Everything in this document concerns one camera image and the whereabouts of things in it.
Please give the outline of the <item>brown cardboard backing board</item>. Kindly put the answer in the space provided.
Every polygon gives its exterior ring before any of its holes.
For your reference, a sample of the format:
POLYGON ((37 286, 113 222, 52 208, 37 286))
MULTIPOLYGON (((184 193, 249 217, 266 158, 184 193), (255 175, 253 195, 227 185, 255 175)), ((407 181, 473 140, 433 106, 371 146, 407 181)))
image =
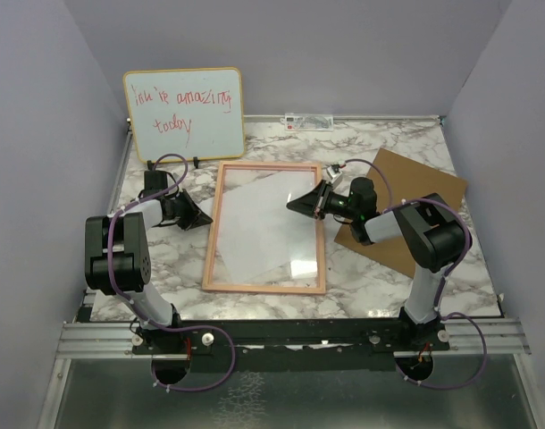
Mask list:
MULTIPOLYGON (((377 209, 395 206, 401 200, 424 198, 437 193, 454 210, 462 206, 467 182, 420 164, 410 158, 380 149, 365 177, 373 181, 377 209)), ((415 274, 415 261, 401 238, 365 247, 354 241, 349 228, 340 227, 335 242, 408 277, 415 274)))

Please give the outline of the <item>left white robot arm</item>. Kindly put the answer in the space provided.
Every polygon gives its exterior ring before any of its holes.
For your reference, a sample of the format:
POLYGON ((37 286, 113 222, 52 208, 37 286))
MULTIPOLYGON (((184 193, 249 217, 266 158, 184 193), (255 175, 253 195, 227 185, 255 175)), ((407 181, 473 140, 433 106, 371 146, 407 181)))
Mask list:
POLYGON ((178 350, 184 340, 180 315, 151 282, 147 232, 173 226, 189 231, 212 222, 169 172, 145 171, 143 189, 128 206, 112 215, 86 220, 88 287, 120 299, 143 330, 154 330, 153 342, 160 350, 178 350))

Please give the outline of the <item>pink wooden photo frame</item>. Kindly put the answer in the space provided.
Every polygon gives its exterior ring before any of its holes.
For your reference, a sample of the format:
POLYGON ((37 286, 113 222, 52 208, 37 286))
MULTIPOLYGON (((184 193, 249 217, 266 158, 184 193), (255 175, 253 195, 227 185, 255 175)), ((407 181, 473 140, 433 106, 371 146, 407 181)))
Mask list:
POLYGON ((323 222, 286 208, 322 178, 318 163, 222 161, 202 288, 213 292, 323 295, 323 222))

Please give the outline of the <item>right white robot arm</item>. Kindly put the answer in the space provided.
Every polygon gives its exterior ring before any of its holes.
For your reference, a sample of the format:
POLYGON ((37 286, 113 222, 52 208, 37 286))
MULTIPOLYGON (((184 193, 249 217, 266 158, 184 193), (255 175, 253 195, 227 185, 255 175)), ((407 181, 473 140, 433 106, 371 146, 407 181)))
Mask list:
POLYGON ((405 241, 415 261, 415 275, 402 307, 408 321, 398 326, 397 338, 404 348, 418 349, 429 339, 427 324, 440 317, 447 277, 471 247, 470 232, 459 214, 437 193, 384 212, 377 210, 376 203, 373 181, 357 177, 346 196, 334 192, 332 185, 322 180, 286 207, 316 220, 326 215, 346 219, 353 239, 365 247, 396 238, 405 241))

